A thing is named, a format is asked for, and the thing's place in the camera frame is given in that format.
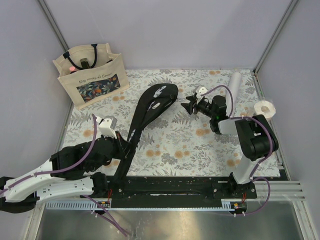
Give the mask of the aluminium frame post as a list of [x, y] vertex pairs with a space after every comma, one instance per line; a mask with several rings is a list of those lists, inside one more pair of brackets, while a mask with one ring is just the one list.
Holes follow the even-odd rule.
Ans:
[[45, 0], [37, 0], [36, 1], [39, 4], [39, 7], [41, 8], [41, 11], [43, 12], [46, 20], [48, 21], [54, 35], [56, 36], [58, 42], [60, 43], [62, 49], [64, 52], [66, 52], [69, 49], [69, 46]]
[[300, 0], [291, 0], [285, 9], [279, 23], [277, 24], [270, 40], [268, 41], [261, 57], [259, 58], [257, 64], [253, 68], [252, 72], [257, 75], [259, 70], [262, 68], [265, 60], [267, 59], [269, 53], [271, 52], [273, 46], [275, 45], [277, 39], [279, 38], [280, 34], [282, 33], [283, 29], [285, 28], [287, 22], [289, 21], [291, 15], [295, 11], [296, 7], [300, 3]]

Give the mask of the beige floral tote bag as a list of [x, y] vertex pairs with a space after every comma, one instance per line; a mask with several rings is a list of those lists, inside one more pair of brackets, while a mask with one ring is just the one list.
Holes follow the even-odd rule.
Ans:
[[[87, 58], [90, 69], [82, 69]], [[112, 53], [108, 43], [70, 48], [53, 61], [63, 86], [78, 110], [116, 95], [130, 87], [122, 54]], [[77, 71], [70, 74], [70, 67]]]

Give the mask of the black Crossway racket bag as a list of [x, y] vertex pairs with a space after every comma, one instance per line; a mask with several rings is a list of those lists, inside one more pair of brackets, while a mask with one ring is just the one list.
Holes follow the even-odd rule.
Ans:
[[114, 159], [120, 163], [112, 181], [122, 184], [130, 169], [144, 129], [166, 111], [178, 98], [178, 87], [172, 83], [159, 83], [149, 87], [139, 98], [128, 131], [127, 140], [116, 132]]

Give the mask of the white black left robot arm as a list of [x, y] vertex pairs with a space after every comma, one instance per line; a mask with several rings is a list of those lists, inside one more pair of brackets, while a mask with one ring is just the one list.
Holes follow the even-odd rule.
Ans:
[[67, 146], [50, 159], [20, 177], [0, 179], [0, 209], [19, 214], [36, 204], [66, 197], [105, 198], [109, 186], [104, 173], [112, 159], [126, 156], [129, 143], [121, 136], [101, 136], [95, 141]]

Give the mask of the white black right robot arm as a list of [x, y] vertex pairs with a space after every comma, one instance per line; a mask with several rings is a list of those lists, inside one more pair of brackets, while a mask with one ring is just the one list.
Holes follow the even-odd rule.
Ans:
[[209, 125], [217, 135], [235, 135], [238, 138], [242, 157], [240, 164], [229, 175], [227, 191], [233, 198], [239, 198], [249, 187], [259, 165], [278, 150], [279, 142], [264, 115], [253, 117], [227, 116], [226, 98], [221, 95], [213, 97], [211, 102], [196, 95], [188, 96], [188, 103], [180, 105], [188, 114], [198, 112], [210, 118]]

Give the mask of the wrapped toilet paper roll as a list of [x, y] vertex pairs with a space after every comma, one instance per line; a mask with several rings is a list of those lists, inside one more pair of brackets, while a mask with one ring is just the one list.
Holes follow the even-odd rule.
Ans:
[[253, 106], [254, 116], [263, 115], [269, 122], [276, 114], [276, 108], [274, 104], [268, 100], [260, 100]]

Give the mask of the floral patterned table mat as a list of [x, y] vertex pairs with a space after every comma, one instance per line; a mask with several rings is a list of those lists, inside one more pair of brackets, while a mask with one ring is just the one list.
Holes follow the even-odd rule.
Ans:
[[142, 93], [155, 84], [172, 83], [178, 87], [177, 101], [142, 132], [128, 175], [224, 177], [239, 165], [242, 151], [238, 138], [213, 133], [207, 116], [190, 115], [181, 106], [199, 86], [211, 91], [209, 99], [225, 95], [231, 69], [131, 69], [126, 74], [128, 89], [72, 111], [64, 147], [92, 140], [92, 115], [115, 117], [115, 129], [127, 137]]

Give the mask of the aluminium frame post left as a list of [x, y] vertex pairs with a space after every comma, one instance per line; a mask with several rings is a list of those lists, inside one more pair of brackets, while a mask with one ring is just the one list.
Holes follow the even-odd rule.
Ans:
[[64, 52], [66, 52], [69, 49], [69, 46], [45, 0], [37, 0], [36, 1], [39, 4], [39, 7], [41, 8], [41, 11], [43, 12], [46, 20], [48, 21], [54, 35], [56, 36], [58, 42], [60, 43], [62, 49]]

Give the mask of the aluminium frame rail front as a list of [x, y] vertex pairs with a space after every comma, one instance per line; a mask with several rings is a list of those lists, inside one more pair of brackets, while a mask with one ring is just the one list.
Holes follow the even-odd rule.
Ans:
[[206, 194], [200, 193], [133, 193], [123, 197], [109, 194], [106, 198], [69, 197], [51, 199], [43, 203], [49, 210], [89, 210], [102, 211], [214, 211], [229, 212], [232, 215], [247, 215], [248, 204], [257, 202], [258, 207], [270, 201], [305, 200], [301, 185], [289, 181], [258, 180], [254, 186], [239, 197], [222, 193], [223, 181]]

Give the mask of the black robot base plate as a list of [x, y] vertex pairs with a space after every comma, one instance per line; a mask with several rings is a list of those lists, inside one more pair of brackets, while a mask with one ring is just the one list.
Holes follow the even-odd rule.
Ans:
[[223, 181], [221, 192], [228, 197], [239, 197], [245, 194], [254, 183], [250, 182], [249, 187], [236, 193], [228, 190], [229, 177], [203, 177], [203, 176], [126, 176], [122, 184], [113, 182], [113, 176], [99, 176], [93, 181], [93, 193], [89, 197], [94, 199], [105, 199], [108, 195], [116, 198], [130, 194], [163, 194], [163, 193], [200, 193], [206, 194], [210, 189]]

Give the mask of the white shuttlecock tube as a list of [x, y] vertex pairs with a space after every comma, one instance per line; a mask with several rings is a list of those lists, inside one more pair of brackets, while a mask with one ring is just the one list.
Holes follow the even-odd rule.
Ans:
[[228, 116], [232, 116], [235, 110], [236, 102], [237, 102], [237, 97], [239, 95], [239, 90], [242, 82], [242, 74], [239, 72], [234, 72], [229, 80], [228, 83], [228, 89], [230, 90], [231, 94], [229, 91], [226, 91], [226, 114]]

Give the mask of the pink capped bottle in tote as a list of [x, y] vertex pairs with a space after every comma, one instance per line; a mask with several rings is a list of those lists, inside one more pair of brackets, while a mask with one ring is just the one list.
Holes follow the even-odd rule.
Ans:
[[75, 72], [77, 71], [77, 68], [74, 67], [74, 66], [71, 66], [71, 67], [69, 68], [69, 71], [70, 71], [70, 74], [75, 73]]

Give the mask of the dark bottle in tote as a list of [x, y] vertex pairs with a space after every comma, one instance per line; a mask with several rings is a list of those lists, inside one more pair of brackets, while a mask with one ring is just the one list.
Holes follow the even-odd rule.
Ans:
[[91, 68], [87, 58], [80, 59], [80, 64], [83, 70]]

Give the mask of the aluminium frame post right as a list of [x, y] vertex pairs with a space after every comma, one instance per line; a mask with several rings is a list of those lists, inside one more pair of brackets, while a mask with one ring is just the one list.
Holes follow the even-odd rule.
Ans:
[[268, 41], [261, 57], [259, 58], [257, 64], [253, 68], [252, 72], [257, 75], [259, 70], [262, 68], [265, 60], [267, 59], [269, 53], [271, 52], [273, 46], [275, 45], [277, 39], [279, 38], [280, 34], [282, 33], [283, 29], [285, 28], [287, 22], [289, 21], [291, 15], [295, 11], [296, 7], [300, 3], [300, 0], [291, 0], [285, 9], [279, 23], [277, 24], [270, 40]]

